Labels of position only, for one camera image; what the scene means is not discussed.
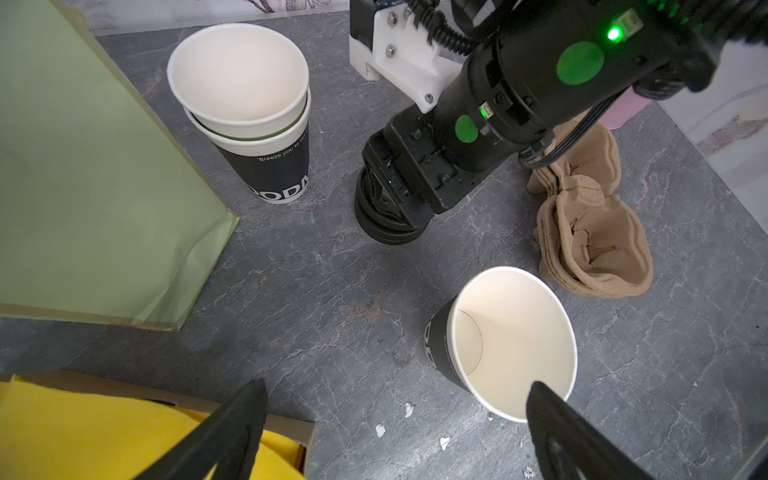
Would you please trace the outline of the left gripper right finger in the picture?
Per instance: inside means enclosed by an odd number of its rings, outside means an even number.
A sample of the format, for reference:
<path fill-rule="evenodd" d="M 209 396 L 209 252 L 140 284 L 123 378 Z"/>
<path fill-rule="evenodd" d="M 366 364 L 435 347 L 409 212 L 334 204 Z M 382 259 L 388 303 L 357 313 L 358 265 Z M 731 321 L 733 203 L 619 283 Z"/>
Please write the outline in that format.
<path fill-rule="evenodd" d="M 545 383 L 532 384 L 526 415 L 544 479 L 650 477 Z"/>

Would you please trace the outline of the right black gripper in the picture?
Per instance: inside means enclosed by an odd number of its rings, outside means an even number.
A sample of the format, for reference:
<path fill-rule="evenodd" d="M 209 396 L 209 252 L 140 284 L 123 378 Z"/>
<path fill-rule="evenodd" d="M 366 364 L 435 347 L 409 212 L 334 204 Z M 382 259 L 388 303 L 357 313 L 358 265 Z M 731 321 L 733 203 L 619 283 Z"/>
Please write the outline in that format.
<path fill-rule="evenodd" d="M 363 159 L 402 206 L 427 205 L 441 214 L 452 209 L 495 168 L 483 140 L 464 144 L 453 131 L 445 143 L 435 116 L 408 107 L 366 142 Z"/>

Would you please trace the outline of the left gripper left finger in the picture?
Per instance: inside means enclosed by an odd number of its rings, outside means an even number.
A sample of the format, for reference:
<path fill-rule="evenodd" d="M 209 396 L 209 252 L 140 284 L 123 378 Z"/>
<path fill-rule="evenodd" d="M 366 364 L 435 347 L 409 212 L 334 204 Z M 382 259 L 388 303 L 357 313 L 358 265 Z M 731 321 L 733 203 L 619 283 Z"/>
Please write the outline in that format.
<path fill-rule="evenodd" d="M 267 408 L 265 381 L 250 381 L 138 478 L 250 478 Z"/>

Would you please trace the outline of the black paper coffee cup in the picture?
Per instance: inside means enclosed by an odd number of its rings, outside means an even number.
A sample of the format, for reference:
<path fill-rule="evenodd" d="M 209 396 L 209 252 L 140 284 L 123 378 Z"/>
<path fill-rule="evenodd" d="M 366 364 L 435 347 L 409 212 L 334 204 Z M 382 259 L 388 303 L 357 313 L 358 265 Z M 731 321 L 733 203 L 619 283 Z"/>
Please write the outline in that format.
<path fill-rule="evenodd" d="M 526 422 L 535 382 L 567 400 L 577 376 L 575 334 L 562 303 L 516 267 L 474 276 L 427 323 L 423 345 L 446 379 L 512 422 Z"/>

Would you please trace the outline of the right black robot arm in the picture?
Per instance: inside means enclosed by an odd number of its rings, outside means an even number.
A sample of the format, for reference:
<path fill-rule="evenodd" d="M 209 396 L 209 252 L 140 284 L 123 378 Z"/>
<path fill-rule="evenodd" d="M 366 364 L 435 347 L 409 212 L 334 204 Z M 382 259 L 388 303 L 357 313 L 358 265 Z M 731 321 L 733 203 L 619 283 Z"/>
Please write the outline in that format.
<path fill-rule="evenodd" d="M 706 89 L 728 41 L 763 44 L 763 1 L 354 1 L 350 60 L 412 105 L 363 150 L 357 210 L 418 229 L 502 162 L 555 162 L 627 89 Z"/>

